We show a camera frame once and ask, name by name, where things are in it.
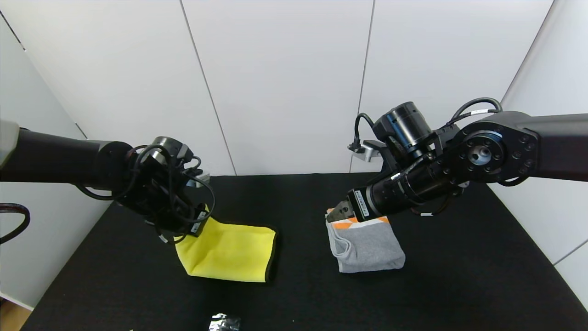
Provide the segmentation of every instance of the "wooden floor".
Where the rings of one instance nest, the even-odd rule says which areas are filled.
[[[25,324],[31,311],[10,301],[4,301],[0,306],[0,330],[18,331]]]

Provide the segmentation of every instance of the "label sticker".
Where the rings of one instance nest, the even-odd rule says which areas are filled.
[[[470,115],[476,115],[476,114],[485,114],[489,111],[489,109],[478,109],[478,110],[472,110],[470,112]]]
[[[362,193],[360,191],[353,191],[353,193],[355,194],[355,200],[358,201],[359,208],[362,210],[363,216],[364,217],[369,216],[369,210],[368,210],[368,207],[366,206],[366,202],[363,201]]]
[[[198,228],[200,227],[201,223],[194,223],[194,225],[192,225],[192,228],[190,229],[190,232],[192,233],[196,233],[196,231],[198,231]]]

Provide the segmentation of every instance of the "wall seam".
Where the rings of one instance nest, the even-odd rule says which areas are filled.
[[[0,11],[0,16],[2,17],[2,19],[4,20],[4,22],[6,23],[8,28],[10,29],[10,32],[12,32],[12,35],[14,36],[14,38],[16,38],[16,41],[18,41],[18,43],[21,45],[22,50],[26,52],[25,46],[21,43],[21,40],[16,35],[16,32],[14,32],[14,30],[12,29],[12,26],[10,26],[10,23],[8,23],[8,20],[6,19],[6,17],[4,17],[4,14],[2,13],[2,11]]]
[[[370,20],[369,20],[369,30],[367,32],[366,57],[363,60],[362,85],[359,88],[358,112],[355,114],[355,116],[359,115],[359,110],[361,109],[361,106],[362,106],[363,82],[365,81],[365,78],[366,78],[366,67],[368,65],[369,42],[370,42],[370,39],[372,38],[373,13],[374,13],[375,9],[376,9],[376,0],[373,0],[372,1],[372,16],[370,17]],[[351,165],[352,164],[353,164],[353,155],[351,155],[349,158],[349,173],[351,173]]]
[[[549,17],[552,15],[552,13],[554,11],[554,5],[555,5],[556,1],[558,1],[558,0],[552,0],[552,4],[551,4],[551,6],[549,6],[549,10],[547,10],[547,14],[545,14],[545,18],[543,19],[543,22],[541,23],[541,26],[539,27],[539,30],[537,30],[537,34],[535,35],[535,38],[533,39],[533,42],[531,43],[531,46],[529,47],[529,50],[527,50],[527,54],[524,55],[523,61],[520,63],[519,69],[514,74],[514,77],[510,81],[510,84],[509,84],[508,88],[506,88],[506,92],[502,96],[502,99],[500,100],[500,103],[503,103],[504,100],[506,99],[506,97],[509,95],[510,89],[515,84],[515,80],[517,80],[517,77],[519,76],[519,73],[521,72],[521,70],[525,66],[525,63],[528,62],[529,57],[530,57],[530,54],[532,53],[532,50],[534,50],[537,47],[537,40],[539,39],[539,35],[541,34],[541,31],[543,30],[543,27],[545,26],[545,23],[549,20]]]
[[[580,249],[586,243],[588,243],[588,239],[584,240],[584,242],[582,242],[581,244],[579,244],[576,248],[574,248],[573,250],[571,250],[568,254],[564,255],[561,259],[559,259],[555,263],[553,263],[553,266],[557,266],[558,263],[560,263],[561,261],[563,261],[568,256],[572,255],[575,251],[577,251],[578,249]]]
[[[200,55],[198,54],[198,49],[196,48],[196,42],[194,41],[194,36],[192,35],[192,29],[190,29],[190,23],[188,22],[188,16],[186,16],[186,10],[184,9],[182,0],[179,0],[180,6],[182,7],[182,13],[184,15],[184,20],[186,21],[186,27],[188,28],[188,33],[190,34],[190,40],[192,41],[192,46],[194,47],[194,52],[196,53],[196,59],[198,60],[198,65],[200,66],[200,71],[202,72],[202,77],[204,77],[204,83],[206,84],[206,89],[208,90],[208,96],[211,98],[212,109],[215,111],[216,121],[219,124],[220,134],[222,134],[222,138],[225,142],[226,152],[229,154],[230,164],[233,167],[233,172],[235,176],[237,176],[237,169],[235,168],[235,163],[233,162],[233,157],[230,154],[229,144],[226,141],[225,132],[222,128],[221,119],[219,118],[219,114],[216,111],[215,100],[212,98],[211,88],[208,85],[208,80],[206,79],[206,74],[204,73],[204,67],[202,66],[202,61],[200,61]]]

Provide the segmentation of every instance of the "black cable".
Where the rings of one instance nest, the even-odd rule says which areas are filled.
[[[396,184],[399,180],[401,180],[403,177],[406,177],[406,175],[408,175],[414,168],[416,168],[419,164],[423,163],[425,160],[429,160],[430,161],[431,160],[431,156],[429,156],[428,154],[421,155],[418,159],[416,159],[415,162],[413,162],[413,164],[409,165],[408,167],[406,167],[401,172],[399,172],[396,175],[392,176],[392,177],[394,177],[394,179],[392,179],[392,182],[389,185]]]
[[[25,216],[22,223],[12,230],[7,235],[0,237],[0,244],[6,243],[8,240],[14,239],[14,237],[21,234],[31,223],[31,212],[23,205],[18,203],[0,203],[0,213],[16,213]]]
[[[461,115],[463,113],[464,110],[466,110],[470,106],[475,105],[475,104],[481,104],[483,102],[486,102],[486,103],[493,105],[494,108],[496,109],[496,112],[502,112],[502,105],[500,104],[500,102],[498,102],[498,100],[496,100],[494,98],[477,98],[477,99],[470,100],[470,101],[466,102],[465,104],[463,104],[463,106],[459,107],[459,109],[455,112],[455,114],[451,117],[451,119],[454,120],[455,118],[457,118],[459,115]]]
[[[163,233],[161,232],[161,228],[159,227],[159,217],[157,217],[157,214],[154,211],[152,211],[151,209],[149,209],[149,211],[151,212],[151,215],[153,215],[153,228],[155,229],[155,232],[157,233],[157,235],[160,238],[163,238],[163,239],[167,240],[166,243],[175,245],[175,244],[181,242],[182,240],[186,239],[186,236],[188,235],[188,227],[187,226],[184,226],[184,231],[183,231],[182,237],[180,239],[177,239],[177,240],[175,240],[175,239],[172,239],[172,240],[167,239],[163,235]]]
[[[364,112],[360,112],[358,114],[358,116],[355,118],[355,135],[353,136],[353,144],[352,147],[354,148],[359,148],[361,146],[360,142],[361,140],[359,139],[359,120],[364,119],[367,121],[367,123],[369,124],[369,127],[373,130],[373,121],[372,119]]]
[[[169,152],[163,146],[161,146],[161,145],[151,144],[151,145],[145,147],[141,151],[141,153],[139,153],[139,156],[137,156],[137,159],[135,160],[135,165],[133,166],[133,169],[131,170],[132,177],[131,177],[131,181],[129,182],[129,185],[127,185],[126,189],[124,189],[123,192],[121,192],[121,193],[119,193],[117,195],[101,196],[100,194],[96,194],[94,192],[90,192],[90,190],[88,190],[88,188],[86,188],[86,187],[84,187],[84,186],[82,186],[80,184],[76,184],[75,187],[77,187],[78,190],[80,190],[82,193],[86,194],[90,198],[94,198],[96,200],[110,201],[110,200],[116,200],[116,199],[122,198],[125,195],[127,195],[133,189],[133,186],[135,186],[135,182],[137,181],[137,177],[139,177],[139,166],[141,164],[141,160],[143,160],[144,156],[148,152],[150,152],[150,151],[152,151],[154,149],[159,149],[161,151],[161,154],[164,154],[164,153],[167,154],[168,157],[166,157],[166,160],[170,159]]]
[[[191,180],[193,180],[193,181],[195,181],[197,183],[200,183],[202,186],[206,187],[208,189],[208,191],[211,193],[211,196],[212,196],[212,204],[211,204],[211,207],[210,207],[209,211],[206,212],[206,214],[204,214],[202,217],[198,217],[196,219],[188,219],[188,218],[186,218],[184,216],[181,216],[180,214],[178,214],[178,212],[176,211],[176,209],[173,207],[173,205],[174,205],[173,202],[174,201],[171,200],[172,199],[172,196],[173,196],[172,195],[173,194],[173,188],[171,187],[172,186],[172,184],[171,184],[172,183],[171,182],[171,180],[172,180],[172,173],[169,173],[169,179],[170,179],[170,184],[169,184],[170,185],[170,188],[169,188],[170,194],[169,194],[169,196],[170,196],[170,204],[172,205],[173,215],[175,217],[179,218],[180,220],[182,220],[182,221],[184,221],[186,223],[190,223],[190,224],[200,223],[200,222],[206,220],[208,217],[210,217],[212,215],[212,211],[214,210],[214,208],[216,206],[216,197],[215,197],[214,191],[212,190],[212,187],[207,182],[205,182],[205,181],[203,181],[203,180],[201,180],[201,179],[199,179],[199,178],[197,178],[195,176],[190,175],[189,174],[189,171],[190,170],[193,170],[193,169],[194,169],[194,167],[189,168],[189,169],[186,169],[186,170],[184,170],[184,172],[182,174],[184,174],[185,176],[187,176]]]
[[[438,214],[440,214],[443,210],[445,210],[449,206],[449,203],[451,202],[451,197],[452,197],[452,194],[451,193],[449,193],[448,195],[446,195],[445,196],[445,200],[443,201],[443,203],[441,204],[441,206],[437,210],[433,211],[432,213],[427,213],[427,212],[424,212],[424,211],[418,211],[415,208],[411,208],[410,211],[413,214],[418,215],[418,216],[423,216],[423,214],[430,214],[430,216],[438,215]]]
[[[126,152],[125,159],[126,160],[129,160],[131,158],[131,156],[133,155],[134,152],[140,150],[141,148],[145,148],[145,147],[147,147],[147,145],[140,145],[140,146],[131,148],[128,152]]]
[[[521,177],[517,177],[514,180],[511,181],[499,181],[498,184],[502,185],[502,186],[506,186],[506,187],[513,187],[513,186],[517,186],[520,183],[524,182],[525,180],[527,180],[527,178],[529,178],[529,176],[521,176]]]
[[[198,167],[200,167],[200,165],[202,164],[202,159],[201,159],[201,158],[199,158],[199,157],[197,157],[196,155],[194,155],[194,156],[192,157],[192,159],[193,159],[193,160],[198,160],[198,164],[197,164],[197,165],[195,165],[195,166],[193,166],[192,168],[198,168]]]
[[[497,113],[500,112],[498,110],[493,110],[493,109],[488,109],[486,112],[476,112],[476,115],[482,115],[482,114],[488,114],[488,113]],[[452,125],[453,123],[457,122],[457,121],[461,121],[466,117],[470,117],[472,116],[472,112],[467,112],[465,114],[461,114],[459,116],[457,116],[456,118],[452,118],[451,120],[449,120],[449,122],[447,122],[445,124],[445,126],[447,127],[448,125]]]

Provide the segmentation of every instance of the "black tabletop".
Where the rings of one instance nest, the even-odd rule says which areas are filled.
[[[215,217],[279,230],[267,284],[188,276],[171,246],[113,204],[51,284],[30,330],[586,330],[588,313],[492,191],[436,217],[390,217],[401,270],[340,274],[324,215],[371,174],[215,177]]]

